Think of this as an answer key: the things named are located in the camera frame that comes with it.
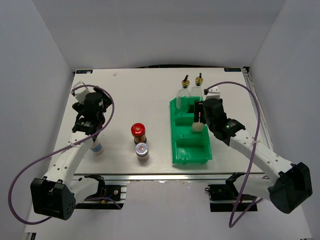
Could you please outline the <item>dark sauce glass bottle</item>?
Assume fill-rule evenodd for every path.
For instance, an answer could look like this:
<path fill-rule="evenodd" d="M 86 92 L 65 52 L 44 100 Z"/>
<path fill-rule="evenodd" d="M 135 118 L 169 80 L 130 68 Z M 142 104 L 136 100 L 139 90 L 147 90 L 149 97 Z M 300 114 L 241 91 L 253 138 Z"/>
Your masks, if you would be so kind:
<path fill-rule="evenodd" d="M 194 113 L 195 101 L 200 101 L 203 98 L 202 84 L 203 84 L 202 73 L 195 78 L 195 86 L 190 90 L 190 100 L 188 106 L 188 113 Z"/>

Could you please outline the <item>clear oil bottle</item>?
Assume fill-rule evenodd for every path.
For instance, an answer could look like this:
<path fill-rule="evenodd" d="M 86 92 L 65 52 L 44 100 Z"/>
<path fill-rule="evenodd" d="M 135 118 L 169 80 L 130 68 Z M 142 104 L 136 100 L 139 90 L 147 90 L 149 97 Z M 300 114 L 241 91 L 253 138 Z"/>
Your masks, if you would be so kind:
<path fill-rule="evenodd" d="M 186 75 L 185 78 L 181 81 L 181 89 L 176 94 L 176 109 L 180 110 L 182 107 L 182 99 L 189 98 L 190 92 L 188 87 L 190 85 L 189 76 Z"/>

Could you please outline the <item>silver lid spice jar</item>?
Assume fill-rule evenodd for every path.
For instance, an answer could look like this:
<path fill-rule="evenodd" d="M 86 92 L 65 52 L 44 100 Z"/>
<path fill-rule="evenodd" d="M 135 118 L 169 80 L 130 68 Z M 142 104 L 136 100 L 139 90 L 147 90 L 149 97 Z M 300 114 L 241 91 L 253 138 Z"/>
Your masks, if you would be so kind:
<path fill-rule="evenodd" d="M 204 129 L 204 124 L 201 122 L 193 122 L 191 125 L 191 130 L 193 133 L 201 133 Z"/>

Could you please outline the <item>blue label white jar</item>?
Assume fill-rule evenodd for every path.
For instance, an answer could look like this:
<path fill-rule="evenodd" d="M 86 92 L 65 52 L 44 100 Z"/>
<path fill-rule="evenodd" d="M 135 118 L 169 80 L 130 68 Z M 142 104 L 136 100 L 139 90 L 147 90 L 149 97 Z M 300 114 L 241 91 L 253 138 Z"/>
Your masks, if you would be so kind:
<path fill-rule="evenodd" d="M 94 143 L 90 147 L 90 150 L 96 155 L 101 155 L 104 152 L 104 148 L 98 138 L 95 139 Z"/>

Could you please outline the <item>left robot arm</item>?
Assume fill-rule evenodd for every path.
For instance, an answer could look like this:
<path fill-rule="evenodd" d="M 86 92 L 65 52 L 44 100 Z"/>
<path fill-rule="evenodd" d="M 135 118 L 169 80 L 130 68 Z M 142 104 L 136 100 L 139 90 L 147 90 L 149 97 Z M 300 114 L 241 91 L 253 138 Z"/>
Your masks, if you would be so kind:
<path fill-rule="evenodd" d="M 105 196 L 106 185 L 100 175 L 90 174 L 72 182 L 87 151 L 99 146 L 98 134 L 110 122 L 104 114 L 113 101 L 98 86 L 78 96 L 73 109 L 77 112 L 67 149 L 42 178 L 30 185 L 33 210 L 36 214 L 68 220 L 76 205 L 87 198 L 99 200 Z"/>

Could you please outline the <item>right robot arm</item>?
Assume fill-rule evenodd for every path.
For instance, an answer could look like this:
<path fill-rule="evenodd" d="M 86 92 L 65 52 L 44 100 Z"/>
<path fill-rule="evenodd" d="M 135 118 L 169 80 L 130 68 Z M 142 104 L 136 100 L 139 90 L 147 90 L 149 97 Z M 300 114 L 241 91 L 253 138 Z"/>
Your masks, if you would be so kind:
<path fill-rule="evenodd" d="M 226 181 L 226 195 L 236 200 L 243 194 L 268 200 L 285 214 L 291 213 L 313 194 L 310 169 L 284 159 L 250 135 L 245 126 L 228 118 L 222 99 L 194 103 L 194 123 L 205 124 L 214 137 L 249 159 L 266 178 L 236 172 Z"/>

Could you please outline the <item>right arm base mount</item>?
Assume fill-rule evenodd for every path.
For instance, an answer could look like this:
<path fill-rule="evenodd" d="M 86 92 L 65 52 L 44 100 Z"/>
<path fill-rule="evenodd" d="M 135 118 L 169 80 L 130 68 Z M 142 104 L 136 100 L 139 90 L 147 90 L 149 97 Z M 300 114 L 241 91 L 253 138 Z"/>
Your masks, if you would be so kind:
<path fill-rule="evenodd" d="M 231 213 L 236 203 L 237 195 L 227 189 L 226 184 L 210 184 L 204 188 L 208 193 L 210 211 L 212 213 Z M 254 200 L 251 195 L 242 195 L 236 211 L 243 212 Z"/>

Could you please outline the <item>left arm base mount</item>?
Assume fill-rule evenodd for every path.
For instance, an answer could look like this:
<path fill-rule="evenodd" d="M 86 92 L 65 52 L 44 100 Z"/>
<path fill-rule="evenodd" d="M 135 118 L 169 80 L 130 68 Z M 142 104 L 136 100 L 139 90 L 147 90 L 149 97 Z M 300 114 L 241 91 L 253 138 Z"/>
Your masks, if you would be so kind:
<path fill-rule="evenodd" d="M 105 181 L 101 175 L 90 174 L 80 177 L 77 182 L 94 180 L 96 191 L 75 205 L 80 210 L 121 210 L 126 199 L 127 186 Z"/>

